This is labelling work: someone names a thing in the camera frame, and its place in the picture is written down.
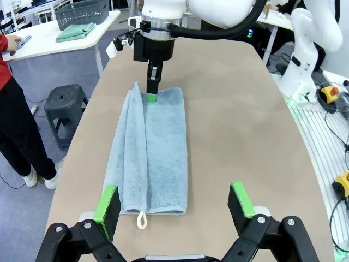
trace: red button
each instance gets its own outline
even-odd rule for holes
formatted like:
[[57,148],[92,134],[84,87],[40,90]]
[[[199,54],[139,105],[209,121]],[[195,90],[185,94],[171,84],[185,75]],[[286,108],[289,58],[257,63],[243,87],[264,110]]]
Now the red button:
[[339,93],[339,90],[337,87],[333,87],[332,90],[330,91],[331,95],[335,96],[336,94]]

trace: gray floor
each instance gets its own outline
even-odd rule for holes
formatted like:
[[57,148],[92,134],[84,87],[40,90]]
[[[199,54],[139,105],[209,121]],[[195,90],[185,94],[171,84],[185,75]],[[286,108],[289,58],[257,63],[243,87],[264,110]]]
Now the gray floor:
[[[106,47],[121,31],[107,31],[99,42],[102,63],[108,56]],[[50,91],[61,85],[79,84],[90,96],[98,82],[97,66],[92,49],[31,58],[11,64],[13,74],[32,101],[45,99]],[[44,102],[36,103],[36,116],[45,115]],[[61,151],[53,139],[46,117],[37,117],[37,124],[46,148],[54,162],[62,159]],[[9,166],[0,154],[0,173],[13,187],[23,184],[23,179]],[[0,261],[35,261],[41,245],[54,191],[43,184],[11,189],[0,180]]]

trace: red sleeve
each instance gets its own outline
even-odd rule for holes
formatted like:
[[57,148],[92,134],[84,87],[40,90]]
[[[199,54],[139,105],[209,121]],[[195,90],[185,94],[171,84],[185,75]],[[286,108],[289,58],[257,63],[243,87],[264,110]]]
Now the red sleeve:
[[8,42],[6,36],[0,34],[0,52],[5,52],[8,47]]

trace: towel loop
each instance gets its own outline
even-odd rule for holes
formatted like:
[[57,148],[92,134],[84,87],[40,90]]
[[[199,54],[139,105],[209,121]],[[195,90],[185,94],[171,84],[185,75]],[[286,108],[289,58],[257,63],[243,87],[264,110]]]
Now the towel loop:
[[137,226],[139,229],[144,229],[147,227],[147,217],[146,217],[146,213],[144,211],[141,211],[140,214],[137,217]]

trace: red shirt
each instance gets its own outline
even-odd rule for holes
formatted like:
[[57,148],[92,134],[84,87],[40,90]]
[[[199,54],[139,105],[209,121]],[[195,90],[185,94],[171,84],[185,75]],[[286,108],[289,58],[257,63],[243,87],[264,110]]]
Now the red shirt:
[[[7,38],[3,34],[0,34],[0,52],[5,52],[7,50],[8,43]],[[6,83],[11,79],[12,75],[10,69],[7,67],[2,55],[0,55],[0,90],[6,85]]]

